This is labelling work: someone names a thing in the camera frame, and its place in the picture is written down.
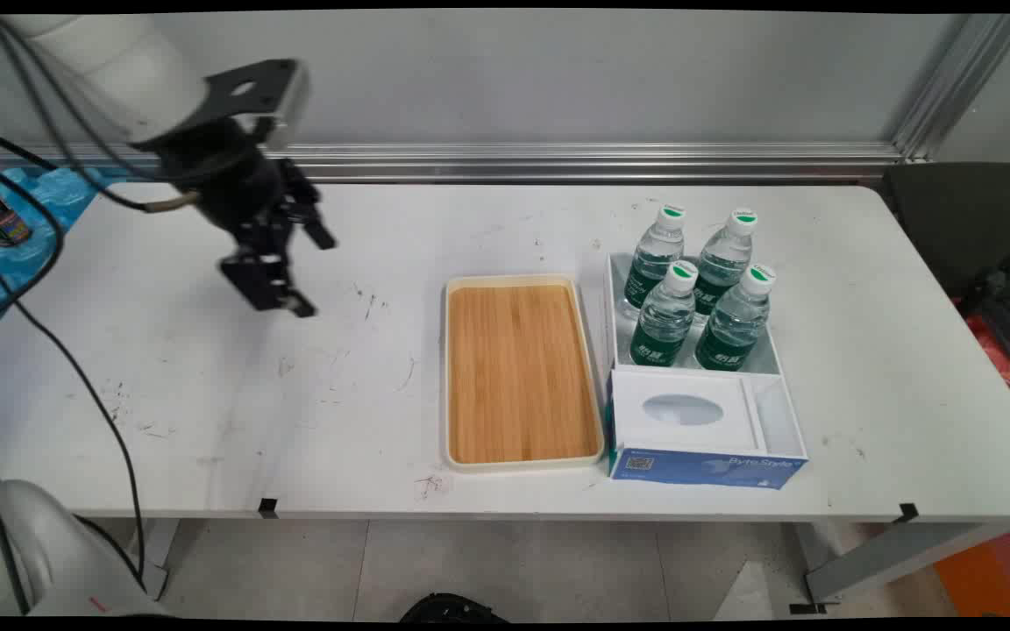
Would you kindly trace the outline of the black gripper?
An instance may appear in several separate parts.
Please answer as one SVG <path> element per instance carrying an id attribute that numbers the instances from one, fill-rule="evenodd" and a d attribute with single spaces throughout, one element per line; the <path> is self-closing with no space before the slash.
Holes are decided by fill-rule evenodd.
<path id="1" fill-rule="evenodd" d="M 324 226 L 321 195 L 289 159 L 270 159 L 237 121 L 209 121 L 157 139 L 160 174 L 213 226 L 240 238 L 219 271 L 257 311 L 285 310 L 312 318 L 317 308 L 297 290 L 288 255 L 294 225 L 319 249 L 338 246 Z"/>

